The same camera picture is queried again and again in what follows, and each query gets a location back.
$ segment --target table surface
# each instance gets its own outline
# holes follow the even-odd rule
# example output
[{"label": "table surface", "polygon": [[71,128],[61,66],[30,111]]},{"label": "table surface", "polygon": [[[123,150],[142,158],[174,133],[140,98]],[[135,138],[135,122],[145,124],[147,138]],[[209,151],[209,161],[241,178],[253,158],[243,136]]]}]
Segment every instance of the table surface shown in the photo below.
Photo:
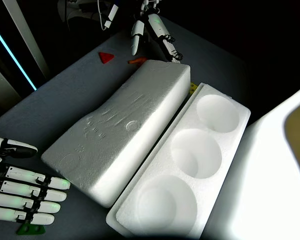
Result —
[{"label": "table surface", "polygon": [[[191,66],[192,82],[209,84],[249,106],[249,81],[242,60],[167,19],[163,21],[176,39],[176,49],[183,54],[182,63]],[[0,137],[38,148],[32,158],[7,158],[7,161],[56,175],[41,161],[42,153],[81,117],[102,105],[136,71],[137,66],[127,63],[135,58],[131,56],[130,45],[130,31],[119,32],[0,117]],[[98,52],[114,54],[115,58],[102,64]],[[141,56],[165,60],[154,42],[140,51],[138,57]],[[45,227],[45,234],[17,236],[19,223],[0,221],[0,240],[89,240],[119,236],[106,224],[108,211],[72,186],[60,212],[55,214],[54,223]],[[213,219],[215,222],[208,222],[213,226],[211,230],[222,232],[225,221],[219,224],[217,217]],[[205,228],[203,237],[210,235],[209,230]]]}]

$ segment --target red triangular block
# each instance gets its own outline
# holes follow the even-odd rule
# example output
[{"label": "red triangular block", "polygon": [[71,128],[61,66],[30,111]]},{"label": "red triangular block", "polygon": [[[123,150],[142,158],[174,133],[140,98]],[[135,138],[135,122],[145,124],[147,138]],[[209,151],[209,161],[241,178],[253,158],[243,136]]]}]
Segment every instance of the red triangular block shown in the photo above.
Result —
[{"label": "red triangular block", "polygon": [[107,62],[109,62],[111,59],[115,57],[115,55],[110,53],[105,53],[105,52],[99,52],[99,56],[103,64],[106,64]]}]

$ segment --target circular hole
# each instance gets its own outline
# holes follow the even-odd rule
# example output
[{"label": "circular hole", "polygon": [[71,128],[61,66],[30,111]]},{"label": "circular hole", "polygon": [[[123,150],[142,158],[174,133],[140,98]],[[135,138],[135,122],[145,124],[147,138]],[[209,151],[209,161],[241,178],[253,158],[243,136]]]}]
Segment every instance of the circular hole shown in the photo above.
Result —
[{"label": "circular hole", "polygon": [[196,105],[199,119],[211,130],[229,133],[239,123],[239,114],[235,106],[219,95],[206,95]]},{"label": "circular hole", "polygon": [[191,188],[176,176],[147,181],[137,196],[136,215],[146,234],[185,236],[197,218],[197,201]]},{"label": "circular hole", "polygon": [[222,161],[217,142],[199,129],[178,132],[171,143],[171,154],[176,165],[185,174],[198,179],[214,175]]}]

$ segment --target white styrofoam box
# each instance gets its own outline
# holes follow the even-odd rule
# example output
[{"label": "white styrofoam box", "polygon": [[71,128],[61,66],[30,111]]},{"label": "white styrofoam box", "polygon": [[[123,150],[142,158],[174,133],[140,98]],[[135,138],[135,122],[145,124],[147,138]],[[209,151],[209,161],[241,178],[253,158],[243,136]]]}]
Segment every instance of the white styrofoam box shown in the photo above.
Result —
[{"label": "white styrofoam box", "polygon": [[101,107],[64,133],[42,160],[110,207],[190,89],[188,65],[148,60]]},{"label": "white styrofoam box", "polygon": [[120,234],[199,238],[250,111],[201,83],[106,217]]}]

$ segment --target blue light strip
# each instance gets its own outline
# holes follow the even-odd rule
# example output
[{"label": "blue light strip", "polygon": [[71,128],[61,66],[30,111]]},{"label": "blue light strip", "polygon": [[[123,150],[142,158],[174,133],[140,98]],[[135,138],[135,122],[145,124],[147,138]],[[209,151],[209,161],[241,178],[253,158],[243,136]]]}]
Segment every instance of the blue light strip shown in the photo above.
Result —
[{"label": "blue light strip", "polygon": [[4,41],[4,39],[2,38],[1,35],[0,35],[0,42],[5,47],[5,49],[7,50],[7,52],[10,54],[11,58],[13,59],[13,61],[15,62],[15,64],[18,66],[18,68],[20,69],[20,71],[22,72],[22,74],[24,75],[24,77],[28,80],[28,82],[30,83],[31,87],[33,87],[33,89],[36,91],[37,88],[32,83],[32,81],[30,80],[30,78],[28,77],[28,75],[26,74],[26,72],[24,71],[24,69],[22,68],[22,66],[20,65],[20,63],[18,62],[18,60],[16,59],[16,57],[14,56],[14,54],[11,52],[10,48],[8,47],[8,45],[6,44],[6,42]]}]

